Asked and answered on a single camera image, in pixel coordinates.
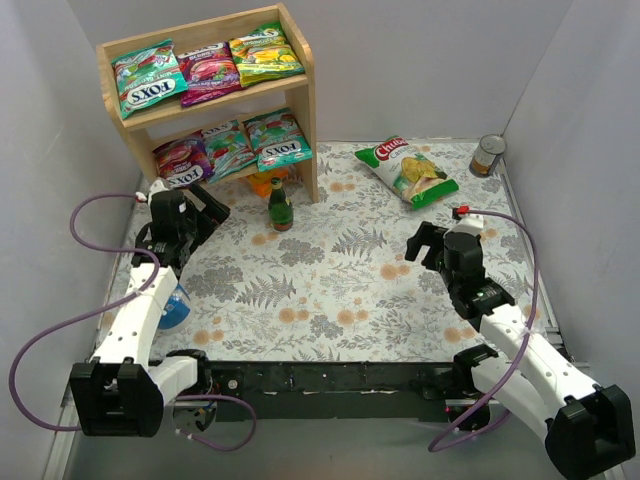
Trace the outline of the purple Fox's berries bag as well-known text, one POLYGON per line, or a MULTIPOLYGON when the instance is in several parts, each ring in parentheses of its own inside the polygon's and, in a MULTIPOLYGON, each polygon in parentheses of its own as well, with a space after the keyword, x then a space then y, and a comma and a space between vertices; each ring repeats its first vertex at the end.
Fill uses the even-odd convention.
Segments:
POLYGON ((177 61, 188 88, 181 94, 182 107, 218 99, 243 89, 227 42, 182 53, 177 61))
POLYGON ((213 174, 202 137, 198 132, 164 143, 153 150, 158 174, 171 188, 188 187, 213 174))

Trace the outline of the teal Fox's mint bag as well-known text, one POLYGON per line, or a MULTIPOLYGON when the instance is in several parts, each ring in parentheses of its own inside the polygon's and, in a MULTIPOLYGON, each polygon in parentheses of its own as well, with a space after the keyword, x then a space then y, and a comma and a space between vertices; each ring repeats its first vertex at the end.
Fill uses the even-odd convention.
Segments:
POLYGON ((243 126, 259 172, 312 158, 312 149, 289 107, 254 116, 245 120, 243 126))
POLYGON ((170 38, 121 55, 111 66, 122 119, 188 89, 170 38))
POLYGON ((203 130, 202 138, 213 168, 209 183, 215 183, 256 162, 256 155, 237 120, 203 130))

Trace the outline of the yellow green Fox's bag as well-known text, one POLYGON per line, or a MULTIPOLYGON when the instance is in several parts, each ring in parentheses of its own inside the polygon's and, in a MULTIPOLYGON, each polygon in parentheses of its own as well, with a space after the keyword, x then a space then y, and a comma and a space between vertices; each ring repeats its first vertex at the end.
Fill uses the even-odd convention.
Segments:
POLYGON ((231 39, 229 48, 243 88, 305 73, 280 22, 231 39))

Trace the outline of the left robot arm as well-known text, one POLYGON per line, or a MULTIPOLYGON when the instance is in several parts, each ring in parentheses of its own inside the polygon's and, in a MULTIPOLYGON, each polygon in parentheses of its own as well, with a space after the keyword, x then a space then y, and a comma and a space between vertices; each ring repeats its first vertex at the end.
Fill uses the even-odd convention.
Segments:
POLYGON ((150 364, 166 305, 190 257, 230 210, 197 184, 169 189, 156 180, 140 196, 151 220, 135 239, 124 303, 91 358, 73 365, 69 383, 87 436, 154 436, 165 406, 180 394, 212 385, 200 350, 173 352, 150 364))

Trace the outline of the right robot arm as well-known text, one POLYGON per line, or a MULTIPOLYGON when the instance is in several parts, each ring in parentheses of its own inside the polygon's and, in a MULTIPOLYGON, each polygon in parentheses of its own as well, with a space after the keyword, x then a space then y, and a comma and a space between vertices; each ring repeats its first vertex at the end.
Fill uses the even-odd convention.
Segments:
POLYGON ((538 438, 566 479, 589 479, 636 454, 631 401, 577 369, 529 325, 513 297, 485 272, 482 216, 459 207, 456 224, 422 222, 405 258, 428 249, 423 266, 437 272, 458 315, 485 338, 454 363, 478 406, 500 402, 538 438))

